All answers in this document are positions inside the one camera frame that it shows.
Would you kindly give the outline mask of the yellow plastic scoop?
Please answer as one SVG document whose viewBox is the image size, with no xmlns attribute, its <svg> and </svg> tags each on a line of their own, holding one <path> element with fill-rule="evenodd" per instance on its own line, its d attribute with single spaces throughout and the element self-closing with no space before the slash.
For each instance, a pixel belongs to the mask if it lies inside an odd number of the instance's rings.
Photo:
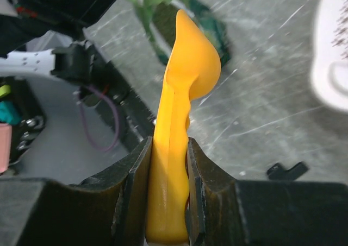
<svg viewBox="0 0 348 246">
<path fill-rule="evenodd" d="M 208 94 L 220 73 L 217 50 L 188 14 L 179 10 L 152 143 L 145 232 L 148 244 L 181 245 L 189 241 L 185 211 L 191 101 Z"/>
</svg>

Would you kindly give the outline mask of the black bag clip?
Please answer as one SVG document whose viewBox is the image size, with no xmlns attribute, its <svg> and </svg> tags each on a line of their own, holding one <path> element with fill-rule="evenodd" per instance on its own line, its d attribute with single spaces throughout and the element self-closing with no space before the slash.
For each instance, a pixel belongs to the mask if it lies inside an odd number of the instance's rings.
<svg viewBox="0 0 348 246">
<path fill-rule="evenodd" d="M 292 168 L 285 169 L 281 163 L 276 163 L 266 171 L 269 180 L 295 181 L 309 171 L 304 162 L 295 164 Z"/>
</svg>

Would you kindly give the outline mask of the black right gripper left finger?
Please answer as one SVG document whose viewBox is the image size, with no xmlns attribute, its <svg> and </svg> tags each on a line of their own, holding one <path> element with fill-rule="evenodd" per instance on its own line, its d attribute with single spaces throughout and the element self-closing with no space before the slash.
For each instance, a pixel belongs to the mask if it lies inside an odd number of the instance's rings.
<svg viewBox="0 0 348 246">
<path fill-rule="evenodd" d="M 1 178 L 1 245 L 143 245 L 152 138 L 78 185 Z"/>
</svg>

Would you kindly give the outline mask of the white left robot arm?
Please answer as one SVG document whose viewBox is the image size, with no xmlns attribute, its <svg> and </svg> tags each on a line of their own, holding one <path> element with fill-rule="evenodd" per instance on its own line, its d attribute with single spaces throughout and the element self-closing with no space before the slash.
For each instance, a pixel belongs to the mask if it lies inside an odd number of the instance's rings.
<svg viewBox="0 0 348 246">
<path fill-rule="evenodd" d="M 13 51 L 53 47 L 50 74 L 76 83 L 93 80 L 95 51 L 83 46 L 85 30 L 117 0 L 1 0 L 1 58 Z"/>
</svg>

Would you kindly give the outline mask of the green litter bag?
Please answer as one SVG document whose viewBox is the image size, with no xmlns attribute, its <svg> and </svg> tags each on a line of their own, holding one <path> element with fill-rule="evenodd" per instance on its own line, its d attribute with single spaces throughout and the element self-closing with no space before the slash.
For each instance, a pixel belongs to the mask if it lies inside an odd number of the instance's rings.
<svg viewBox="0 0 348 246">
<path fill-rule="evenodd" d="M 199 0 L 129 0 L 159 61 L 166 65 L 176 38 L 176 15 L 184 10 L 217 50 L 221 65 L 231 59 L 226 26 Z"/>
</svg>

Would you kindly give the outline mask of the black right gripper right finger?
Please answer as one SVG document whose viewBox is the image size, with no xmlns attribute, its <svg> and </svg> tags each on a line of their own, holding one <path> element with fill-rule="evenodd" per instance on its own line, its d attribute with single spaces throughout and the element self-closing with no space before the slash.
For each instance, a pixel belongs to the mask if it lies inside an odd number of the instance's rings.
<svg viewBox="0 0 348 246">
<path fill-rule="evenodd" d="M 192 245 L 347 245 L 347 186 L 238 180 L 188 143 Z"/>
</svg>

